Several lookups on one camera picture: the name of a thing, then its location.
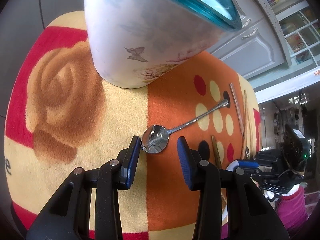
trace screw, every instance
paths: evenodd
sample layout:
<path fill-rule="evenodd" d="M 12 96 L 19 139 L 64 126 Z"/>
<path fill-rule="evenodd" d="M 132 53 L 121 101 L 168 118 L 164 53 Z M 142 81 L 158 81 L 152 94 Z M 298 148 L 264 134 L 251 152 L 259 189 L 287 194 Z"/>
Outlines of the screw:
<path fill-rule="evenodd" d="M 111 166 L 116 166 L 116 165 L 119 164 L 119 161 L 117 159 L 113 159 L 109 163 L 110 163 Z"/>
<path fill-rule="evenodd" d="M 241 169 L 241 168 L 237 168 L 236 169 L 236 173 L 239 174 L 239 175 L 243 175 L 244 174 L 244 170 Z"/>
<path fill-rule="evenodd" d="M 73 170 L 73 173 L 76 174 L 76 175 L 79 175 L 80 173 L 82 173 L 83 169 L 80 168 L 80 167 L 77 167 Z"/>
<path fill-rule="evenodd" d="M 199 164 L 200 164 L 201 166 L 208 166 L 208 165 L 209 165 L 208 161 L 206 161 L 206 160 L 201 160 L 201 161 L 199 161 Z"/>

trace cabinet door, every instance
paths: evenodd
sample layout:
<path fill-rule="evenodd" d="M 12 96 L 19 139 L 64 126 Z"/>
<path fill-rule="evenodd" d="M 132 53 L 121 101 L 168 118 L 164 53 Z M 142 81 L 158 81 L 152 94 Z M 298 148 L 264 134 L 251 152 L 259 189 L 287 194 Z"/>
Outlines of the cabinet door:
<path fill-rule="evenodd" d="M 284 62 L 278 40 L 265 19 L 232 38 L 213 55 L 245 78 Z"/>
<path fill-rule="evenodd" d="M 216 44 L 207 49 L 208 52 L 214 53 L 218 48 L 220 48 L 223 44 L 228 42 L 234 36 L 238 35 L 240 32 L 243 32 L 250 28 L 253 24 L 263 18 L 263 12 L 260 7 L 254 0 L 232 0 L 238 13 L 240 15 L 240 19 L 242 25 L 244 27 L 235 33 L 226 33 Z"/>

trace cream dot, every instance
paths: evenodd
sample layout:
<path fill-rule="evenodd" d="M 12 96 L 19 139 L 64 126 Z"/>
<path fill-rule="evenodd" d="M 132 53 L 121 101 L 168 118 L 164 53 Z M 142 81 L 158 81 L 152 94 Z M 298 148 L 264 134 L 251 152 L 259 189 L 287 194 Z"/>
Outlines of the cream dot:
<path fill-rule="evenodd" d="M 217 142 L 217 148 L 220 156 L 220 162 L 221 164 L 223 163 L 223 158 L 224 158 L 224 149 L 223 149 L 223 144 L 222 142 Z"/>
<path fill-rule="evenodd" d="M 233 134 L 233 120 L 230 114 L 226 116 L 226 128 L 228 135 L 231 136 Z"/>
<path fill-rule="evenodd" d="M 222 120 L 222 115 L 220 113 L 219 110 L 215 110 L 213 112 L 213 125 L 214 125 L 214 128 L 216 129 L 216 131 L 218 133 L 221 133 L 222 132 L 222 128 L 223 128 L 223 120 Z"/>
<path fill-rule="evenodd" d="M 220 101 L 220 90 L 216 82 L 210 81 L 210 93 L 214 101 Z"/>
<path fill-rule="evenodd" d="M 207 111 L 208 111 L 207 108 L 203 104 L 201 104 L 201 103 L 197 104 L 197 106 L 196 106 L 196 116 L 197 117 L 201 114 L 204 114 Z M 202 131 L 207 131 L 207 129 L 209 127 L 209 120 L 210 120 L 209 116 L 206 115 L 205 117 L 203 117 L 197 121 L 198 125 Z"/>

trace silver spoon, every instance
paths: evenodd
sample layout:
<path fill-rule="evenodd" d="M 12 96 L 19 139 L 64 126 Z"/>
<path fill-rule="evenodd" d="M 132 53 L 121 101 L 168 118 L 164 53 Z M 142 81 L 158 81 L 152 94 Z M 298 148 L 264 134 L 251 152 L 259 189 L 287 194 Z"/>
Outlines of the silver spoon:
<path fill-rule="evenodd" d="M 201 114 L 198 117 L 196 117 L 195 119 L 193 119 L 189 122 L 186 122 L 186 123 L 184 123 L 176 128 L 173 128 L 173 129 L 168 130 L 167 128 L 164 128 L 161 125 L 157 125 L 157 124 L 152 125 L 143 133 L 142 138 L 141 138 L 141 142 L 140 142 L 141 147 L 147 153 L 162 152 L 166 148 L 168 141 L 169 141 L 169 136 L 172 133 L 179 131 L 182 128 L 185 128 L 186 126 L 198 121 L 199 119 L 210 114 L 214 110 L 217 110 L 222 107 L 226 107 L 228 105 L 229 105 L 228 100 L 223 99 L 215 107 L 211 108 L 209 111 L 205 112 L 204 114 Z"/>

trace wooden chopstick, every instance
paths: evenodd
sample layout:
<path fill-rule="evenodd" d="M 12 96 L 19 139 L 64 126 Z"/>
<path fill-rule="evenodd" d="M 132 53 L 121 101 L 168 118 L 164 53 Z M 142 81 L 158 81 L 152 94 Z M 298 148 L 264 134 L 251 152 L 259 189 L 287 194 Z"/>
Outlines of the wooden chopstick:
<path fill-rule="evenodd" d="M 232 97 L 233 97 L 233 101 L 234 101 L 235 106 L 236 106 L 236 111 L 237 111 L 238 121 L 239 121 L 239 125 L 240 125 L 241 136 L 242 136 L 242 139 L 243 139 L 243 137 L 244 137 L 244 125 L 243 125 L 242 115 L 241 115 L 241 112 L 240 112 L 240 106 L 239 106 L 238 98 L 237 98 L 237 95 L 236 95 L 236 90 L 235 90 L 235 87 L 234 87 L 233 83 L 230 83 L 229 86 L 230 86 L 231 94 L 232 94 Z"/>
<path fill-rule="evenodd" d="M 262 149 L 262 134 L 261 134 L 261 121 L 260 121 L 260 123 L 259 123 L 259 151 L 261 151 L 261 149 Z"/>
<path fill-rule="evenodd" d="M 247 129 L 248 129 L 248 102 L 247 102 L 247 90 L 244 90 L 244 135 L 242 141 L 242 154 L 241 159 L 245 156 L 245 147 L 247 146 Z"/>
<path fill-rule="evenodd" d="M 252 132 L 252 124 L 250 122 L 249 111 L 248 111 L 248 125 L 249 125 L 249 132 L 250 132 L 250 152 L 246 158 L 250 159 L 250 156 L 255 152 L 255 150 L 254 150 L 254 144 L 253 144 L 253 132 Z"/>
<path fill-rule="evenodd" d="M 212 141 L 214 162 L 216 163 L 217 168 L 221 169 L 221 160 L 220 160 L 220 155 L 217 147 L 217 141 L 213 135 L 211 136 L 211 141 Z"/>

